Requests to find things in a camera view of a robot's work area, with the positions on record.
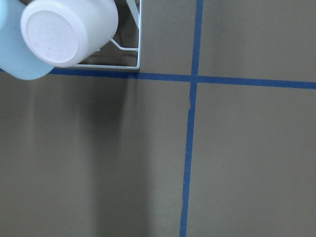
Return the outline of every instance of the white wire rack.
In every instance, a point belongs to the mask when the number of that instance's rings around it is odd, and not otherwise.
[[[100,69],[125,69],[125,70],[137,70],[140,68],[140,55],[141,55],[141,44],[142,44],[142,8],[143,0],[139,0],[139,11],[135,0],[126,0],[128,8],[133,16],[135,24],[138,28],[138,47],[137,48],[126,48],[119,45],[114,39],[111,42],[122,51],[135,51],[137,52],[137,64],[135,66],[116,66],[116,65],[94,65],[94,64],[77,64],[75,67],[78,68],[100,68]]]

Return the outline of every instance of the gray floor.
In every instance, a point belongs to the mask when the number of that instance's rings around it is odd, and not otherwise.
[[[316,2],[205,0],[201,76],[316,81]]]
[[[199,75],[315,81],[315,10],[204,0]],[[144,0],[141,73],[191,74],[195,12]],[[0,236],[178,237],[189,93],[0,72]],[[198,83],[188,237],[314,236],[315,103],[315,90]]]
[[[315,234],[315,103],[313,90],[198,85],[189,237]]]
[[[1,82],[2,237],[178,235],[188,83]]]

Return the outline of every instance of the blue tape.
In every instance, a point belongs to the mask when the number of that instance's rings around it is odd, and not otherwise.
[[[284,87],[297,89],[316,89],[316,82],[270,80],[270,79],[246,79],[246,78],[222,78],[222,77],[198,77],[200,83],[231,84],[231,85],[252,85]]]
[[[202,32],[202,18],[203,18],[203,0],[197,0],[196,6],[196,21],[194,28],[194,42],[193,42],[193,56],[192,56],[192,76],[198,75],[199,51],[201,44]]]
[[[50,72],[50,74],[85,76],[85,77],[122,78],[122,79],[149,79],[149,80],[182,81],[182,82],[191,82],[192,80],[191,76],[189,75],[117,72],[117,71],[85,70],[85,69],[69,69],[69,68],[55,68],[53,69],[53,71]]]
[[[195,123],[196,101],[197,101],[197,85],[198,83],[196,81],[193,81],[190,86],[191,107],[188,112],[186,156],[185,156],[183,191],[182,191],[183,206],[182,206],[181,221],[180,221],[180,237],[187,236],[191,165],[192,165],[192,151],[193,151],[193,135],[194,135],[194,123]]]
[[[193,151],[193,139],[194,139],[194,122],[195,122],[196,102],[197,102],[197,86],[198,86],[197,78],[198,78],[201,31],[202,31],[202,17],[203,17],[203,0],[197,0],[193,55],[192,55],[192,69],[191,69],[192,81],[191,81],[191,86],[190,86],[191,107],[188,112],[186,156],[185,156],[183,191],[182,191],[183,206],[182,206],[181,220],[180,220],[180,237],[187,236],[187,228],[188,228],[191,165],[192,165],[192,151]]]

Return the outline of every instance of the white cup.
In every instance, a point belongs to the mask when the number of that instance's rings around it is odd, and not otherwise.
[[[39,59],[70,67],[107,44],[118,22],[114,0],[35,0],[23,12],[21,31]]]

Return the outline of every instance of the blue painter's tape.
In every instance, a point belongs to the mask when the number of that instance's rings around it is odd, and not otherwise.
[[[203,18],[203,0],[197,0],[196,6],[196,21],[194,29],[194,43],[193,43],[193,56],[192,56],[192,76],[198,75],[198,64],[199,64],[199,51],[201,43],[201,32],[202,32],[202,18]]]
[[[253,86],[284,87],[284,88],[297,88],[297,89],[316,89],[316,82],[306,82],[306,81],[220,78],[220,77],[198,77],[197,81],[201,83],[213,83],[213,84],[253,85]]]
[[[183,207],[182,207],[182,213],[181,213],[180,237],[187,236],[193,135],[194,135],[194,122],[195,122],[196,101],[197,101],[197,85],[198,85],[197,82],[193,81],[190,87],[191,107],[188,113],[186,156],[185,156],[183,192],[182,192]]]
[[[51,72],[51,74],[86,76],[86,77],[122,78],[122,79],[148,79],[148,80],[182,81],[182,82],[191,82],[191,80],[192,80],[191,76],[189,76],[189,75],[116,72],[116,71],[68,69],[68,68],[55,68]]]

